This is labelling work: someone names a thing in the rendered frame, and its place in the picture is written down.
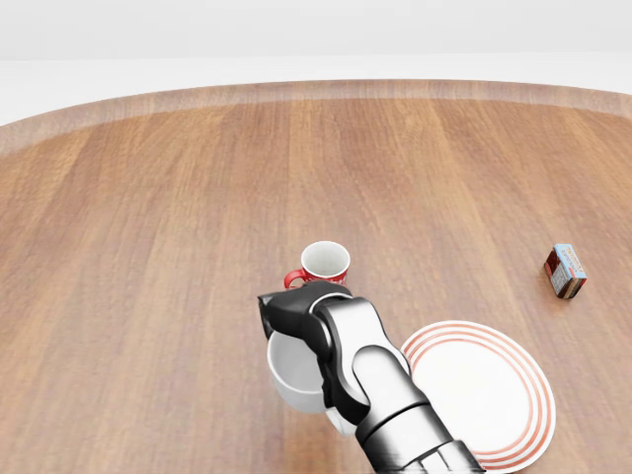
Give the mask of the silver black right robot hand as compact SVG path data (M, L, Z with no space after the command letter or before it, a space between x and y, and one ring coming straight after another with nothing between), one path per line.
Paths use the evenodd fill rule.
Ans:
M356 427L429 402L367 299L315 281L262 294L258 303L267 340L272 332L302 340L317 357L325 406Z

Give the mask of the red mug white inside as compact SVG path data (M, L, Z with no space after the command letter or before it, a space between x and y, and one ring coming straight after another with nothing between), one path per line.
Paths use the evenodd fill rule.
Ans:
M335 284L345 284L351 265L351 254L334 241L318 241L308 245L301 253L301 267L289 272L283 280L286 289L294 287L294 282L302 284L314 280L324 280Z

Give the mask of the white plate with red rings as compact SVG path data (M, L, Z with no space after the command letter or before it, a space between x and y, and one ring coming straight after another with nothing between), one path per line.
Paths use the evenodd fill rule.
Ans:
M555 398L516 341L489 326L446 320L419 329L401 351L450 433L490 474L513 474L544 454L556 428Z

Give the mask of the small printed food box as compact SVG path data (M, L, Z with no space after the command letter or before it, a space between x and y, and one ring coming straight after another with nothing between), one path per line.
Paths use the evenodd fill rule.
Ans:
M543 268L558 298L573 299L588 280L571 244L555 244Z

